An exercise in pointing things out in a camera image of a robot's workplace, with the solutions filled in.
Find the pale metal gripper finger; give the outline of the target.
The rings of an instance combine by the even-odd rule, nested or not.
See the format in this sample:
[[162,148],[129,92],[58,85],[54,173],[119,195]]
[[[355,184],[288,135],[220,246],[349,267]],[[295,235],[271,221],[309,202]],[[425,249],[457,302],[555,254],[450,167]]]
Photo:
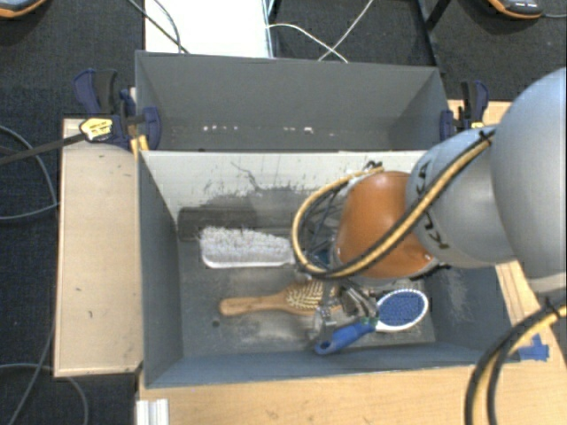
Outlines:
[[336,322],[335,310],[338,308],[338,300],[335,297],[323,296],[315,308],[315,324],[330,324]]
[[328,349],[337,328],[338,323],[336,321],[317,321],[307,332],[308,342],[315,349]]

